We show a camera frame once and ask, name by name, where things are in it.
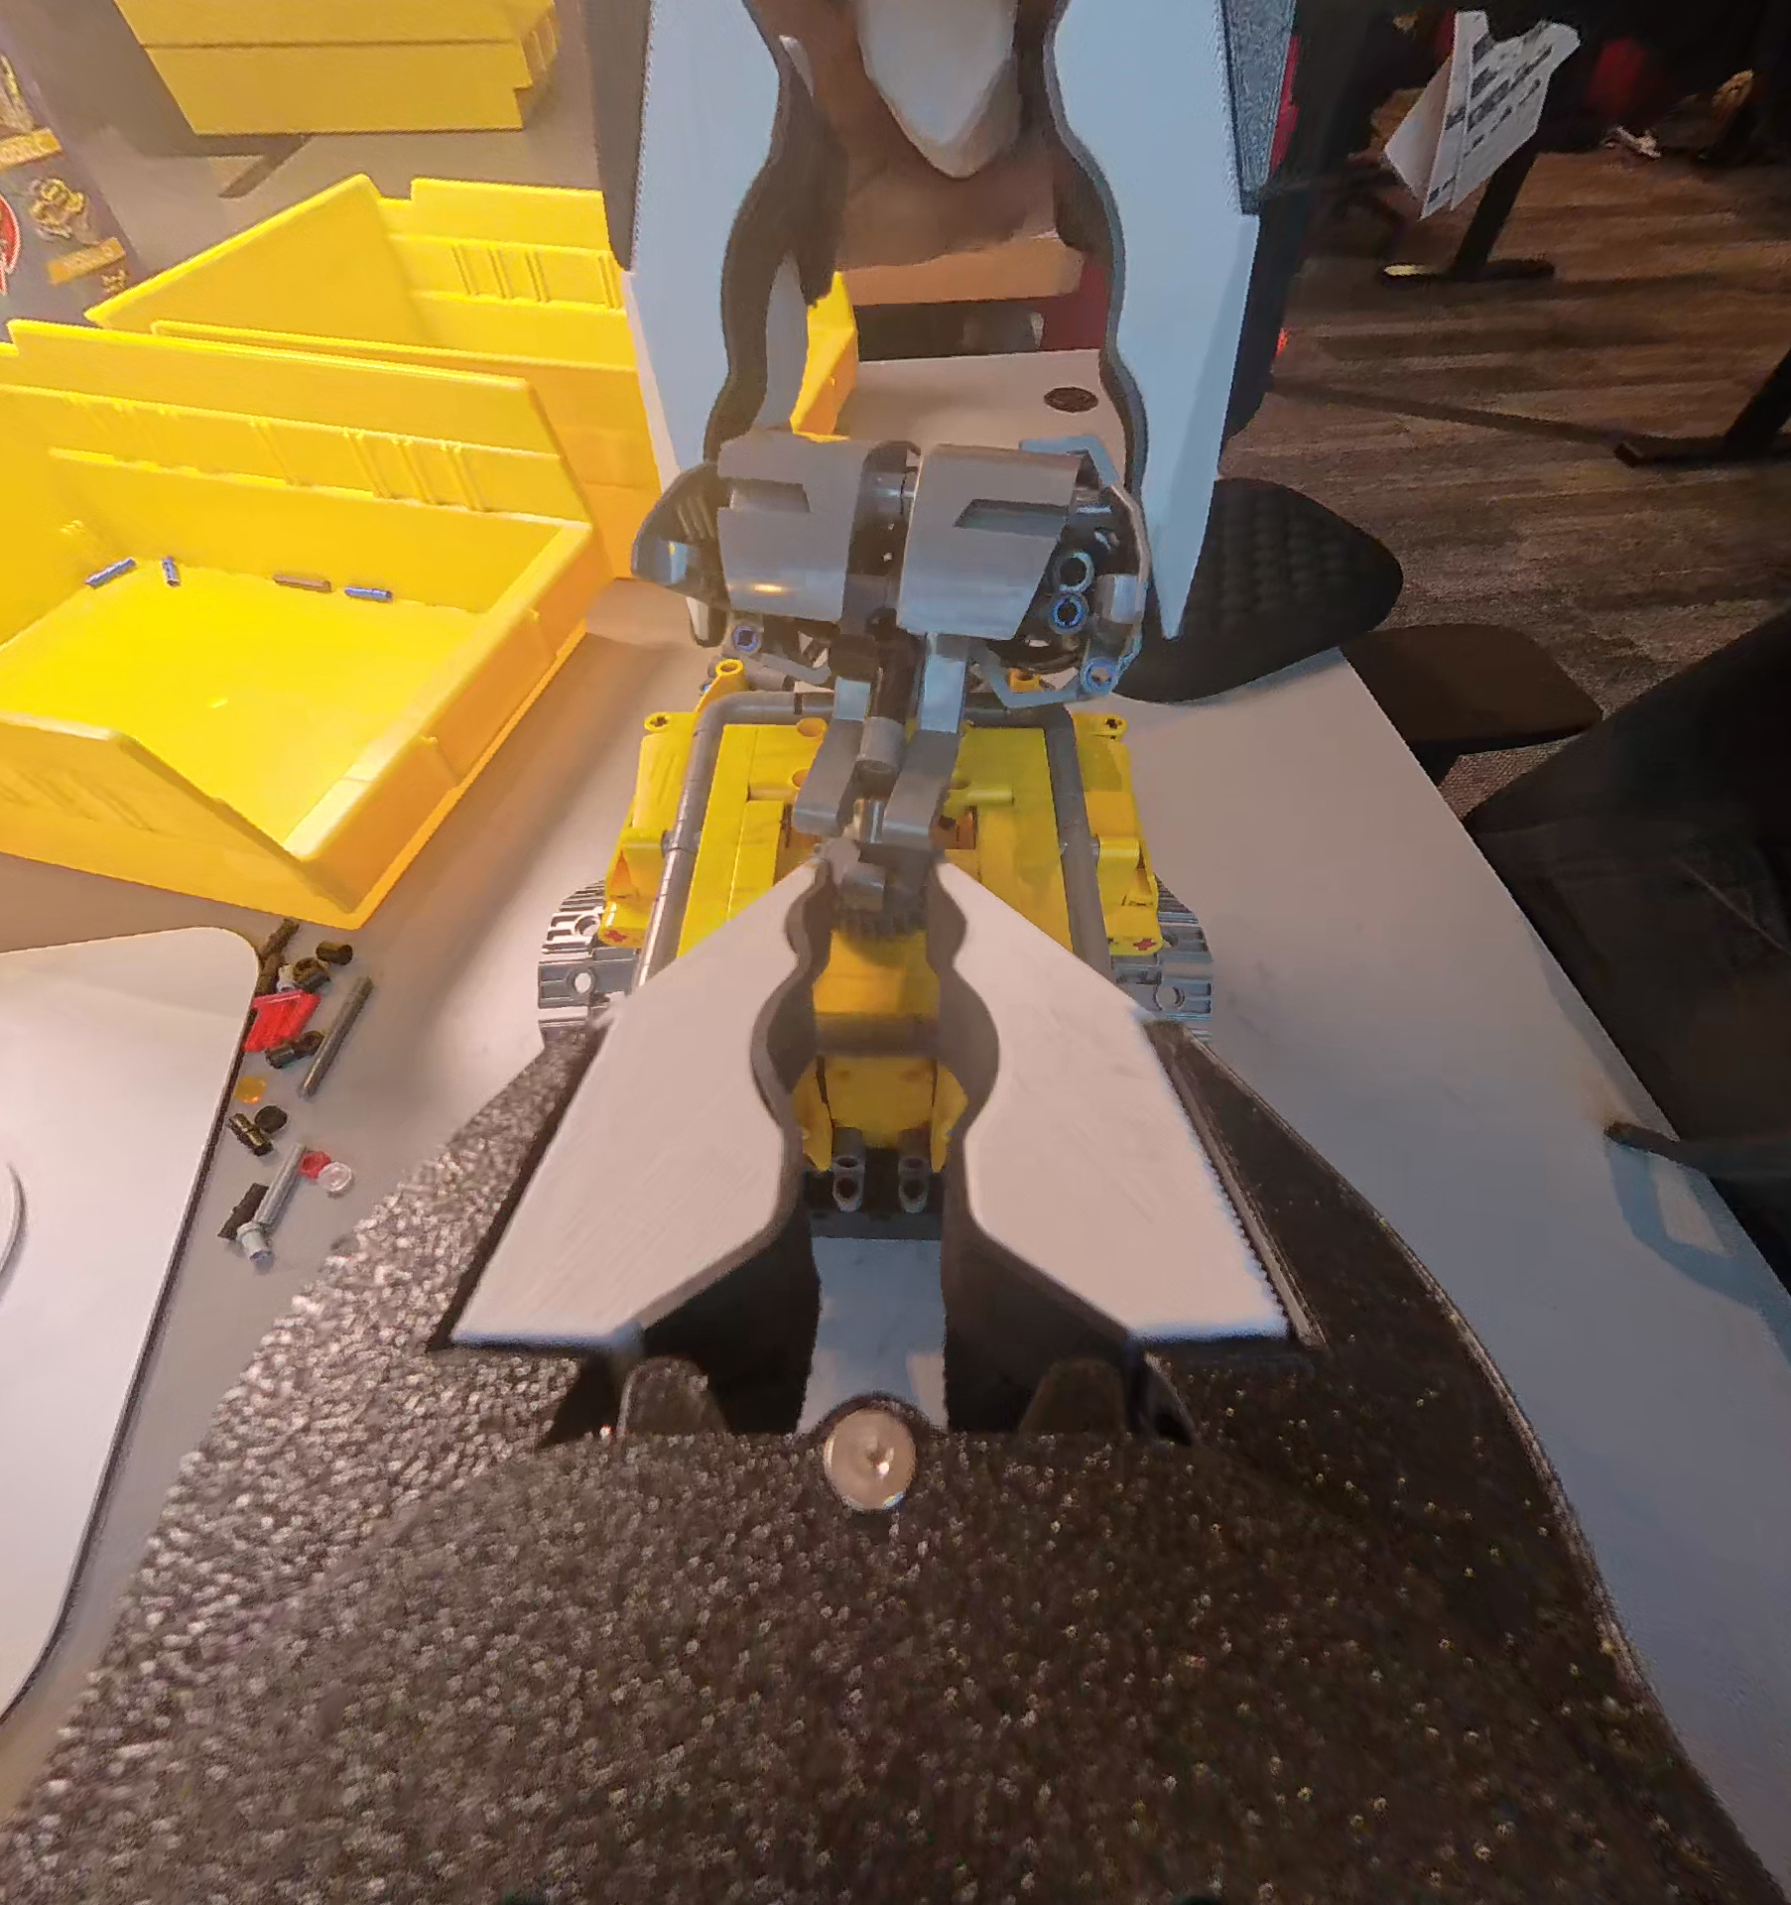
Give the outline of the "white paper sheet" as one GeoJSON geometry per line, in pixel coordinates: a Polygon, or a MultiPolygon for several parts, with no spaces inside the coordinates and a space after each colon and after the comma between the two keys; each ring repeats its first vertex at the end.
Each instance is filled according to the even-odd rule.
{"type": "Polygon", "coordinates": [[[1578,45],[1560,20],[1494,36],[1487,11],[1453,14],[1448,58],[1384,144],[1384,162],[1421,222],[1469,202],[1529,144],[1578,45]]]}

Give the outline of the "yellow tracked toy robot body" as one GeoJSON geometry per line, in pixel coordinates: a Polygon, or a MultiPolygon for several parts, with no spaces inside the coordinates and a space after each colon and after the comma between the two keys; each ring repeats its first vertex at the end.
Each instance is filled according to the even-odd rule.
{"type": "MultiPolygon", "coordinates": [[[[638,786],[603,882],[570,892],[539,954],[539,1023],[578,1029],[638,981],[671,858],[687,954],[815,852],[795,799],[828,718],[808,699],[779,721],[738,661],[692,709],[642,724],[638,786]]],[[[1059,946],[1073,842],[1090,842],[1109,968],[1151,1019],[1212,1028],[1212,954],[1192,911],[1151,869],[1125,718],[1100,709],[979,709],[962,730],[933,842],[1059,946]]],[[[933,1060],[936,981],[921,930],[846,929],[815,984],[821,1054],[795,1084],[805,1205],[824,1234],[932,1234],[966,1093],[933,1060]]]]}

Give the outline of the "black desk chair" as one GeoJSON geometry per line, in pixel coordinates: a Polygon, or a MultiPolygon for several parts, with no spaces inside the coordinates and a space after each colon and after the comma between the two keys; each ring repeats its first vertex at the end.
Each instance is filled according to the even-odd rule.
{"type": "Polygon", "coordinates": [[[1600,715],[1523,632],[1384,629],[1347,657],[1433,780],[1560,750],[1465,828],[1667,1128],[1791,1291],[1791,607],[1600,715]]]}

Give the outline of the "white book stand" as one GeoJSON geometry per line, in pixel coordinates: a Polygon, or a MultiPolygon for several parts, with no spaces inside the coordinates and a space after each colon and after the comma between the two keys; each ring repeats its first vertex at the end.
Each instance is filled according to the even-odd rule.
{"type": "Polygon", "coordinates": [[[253,981],[218,929],[0,954],[0,1718],[65,1621],[253,981]]]}

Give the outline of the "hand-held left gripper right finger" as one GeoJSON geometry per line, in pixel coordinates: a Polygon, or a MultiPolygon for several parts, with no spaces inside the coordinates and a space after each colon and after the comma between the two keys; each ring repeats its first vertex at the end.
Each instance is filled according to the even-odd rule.
{"type": "Polygon", "coordinates": [[[1135,1349],[1289,1340],[1289,1311],[1147,1013],[942,868],[942,1067],[979,1246],[1135,1349]]]}

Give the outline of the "scattered small building pieces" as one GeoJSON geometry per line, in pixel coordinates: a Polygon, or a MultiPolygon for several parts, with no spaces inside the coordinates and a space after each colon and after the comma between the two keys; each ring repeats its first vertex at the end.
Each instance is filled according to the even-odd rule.
{"type": "Polygon", "coordinates": [[[306,939],[303,923],[283,920],[260,946],[256,994],[222,1115],[226,1143],[256,1179],[215,1230],[253,1272],[273,1269],[303,1189],[338,1201],[357,1180],[353,1161],[306,1135],[306,1115],[373,999],[376,981],[353,939],[306,939]]]}

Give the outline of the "yellow plastic bin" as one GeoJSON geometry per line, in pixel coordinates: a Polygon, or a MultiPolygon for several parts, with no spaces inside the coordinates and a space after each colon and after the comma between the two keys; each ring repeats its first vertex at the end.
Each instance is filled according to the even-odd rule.
{"type": "Polygon", "coordinates": [[[190,128],[522,130],[559,55],[554,3],[119,3],[190,128]]]}
{"type": "Polygon", "coordinates": [[[594,495],[661,491],[596,189],[347,178],[87,311],[106,330],[523,378],[594,495]]]}
{"type": "Polygon", "coordinates": [[[360,924],[607,583],[522,378],[16,322],[0,852],[360,924]]]}

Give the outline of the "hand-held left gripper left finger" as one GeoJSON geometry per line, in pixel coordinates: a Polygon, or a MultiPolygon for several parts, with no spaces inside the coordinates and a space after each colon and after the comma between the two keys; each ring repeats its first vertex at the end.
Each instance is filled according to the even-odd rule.
{"type": "Polygon", "coordinates": [[[804,863],[613,1009],[458,1311],[458,1348],[641,1349],[783,1234],[831,929],[831,869],[804,863]]]}

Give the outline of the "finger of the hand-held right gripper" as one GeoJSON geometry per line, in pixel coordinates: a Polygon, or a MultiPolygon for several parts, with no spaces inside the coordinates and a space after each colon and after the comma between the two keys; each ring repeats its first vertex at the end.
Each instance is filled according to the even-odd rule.
{"type": "Polygon", "coordinates": [[[1109,225],[1109,368],[1154,562],[1196,562],[1275,155],[1272,3],[1059,3],[1057,128],[1109,225]]]}
{"type": "Polygon", "coordinates": [[[795,421],[844,186],[808,55],[756,3],[651,3],[625,306],[664,484],[795,421]]]}

